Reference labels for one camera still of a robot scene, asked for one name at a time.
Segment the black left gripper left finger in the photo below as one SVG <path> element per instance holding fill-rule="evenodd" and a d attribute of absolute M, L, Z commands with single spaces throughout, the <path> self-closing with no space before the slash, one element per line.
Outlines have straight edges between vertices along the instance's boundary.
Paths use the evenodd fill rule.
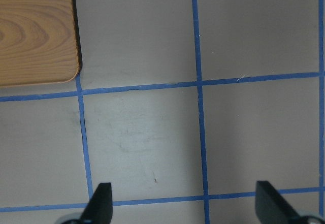
<path fill-rule="evenodd" d="M 100 183 L 82 212 L 80 223 L 109 224 L 113 216 L 111 183 Z"/>

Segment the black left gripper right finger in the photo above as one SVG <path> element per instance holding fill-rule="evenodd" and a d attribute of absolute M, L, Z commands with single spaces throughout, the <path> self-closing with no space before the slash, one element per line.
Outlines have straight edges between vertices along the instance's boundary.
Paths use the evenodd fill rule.
<path fill-rule="evenodd" d="M 256 182 L 255 213 L 263 224 L 306 223 L 268 181 Z"/>

